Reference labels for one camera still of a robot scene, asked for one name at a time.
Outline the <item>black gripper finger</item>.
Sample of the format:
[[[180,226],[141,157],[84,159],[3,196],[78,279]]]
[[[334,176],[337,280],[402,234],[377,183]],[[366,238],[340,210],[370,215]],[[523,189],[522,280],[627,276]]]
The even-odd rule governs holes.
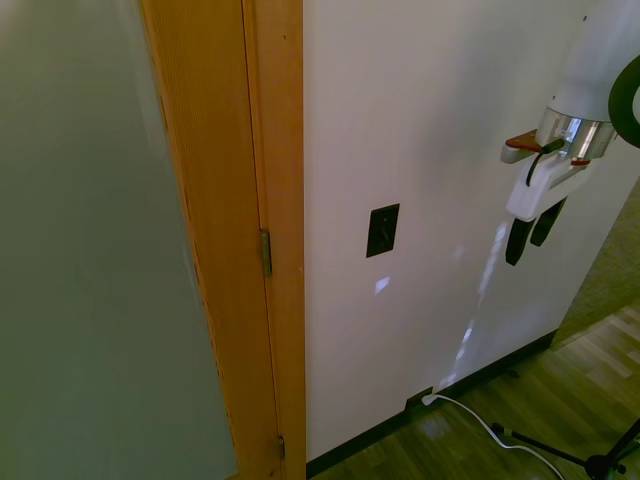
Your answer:
[[[513,220],[505,251],[505,260],[509,265],[515,266],[521,259],[533,226],[534,221]]]
[[[541,214],[530,237],[530,242],[533,245],[540,247],[544,244],[556,220],[558,219],[566,200],[567,198],[563,198]]]

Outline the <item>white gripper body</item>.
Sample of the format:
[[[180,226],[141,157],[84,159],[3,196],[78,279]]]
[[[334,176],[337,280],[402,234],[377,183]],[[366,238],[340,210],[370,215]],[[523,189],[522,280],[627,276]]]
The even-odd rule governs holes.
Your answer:
[[[593,166],[575,166],[564,155],[551,155],[539,161],[527,180],[532,159],[526,159],[507,202],[515,218],[530,222],[568,197],[589,179]]]

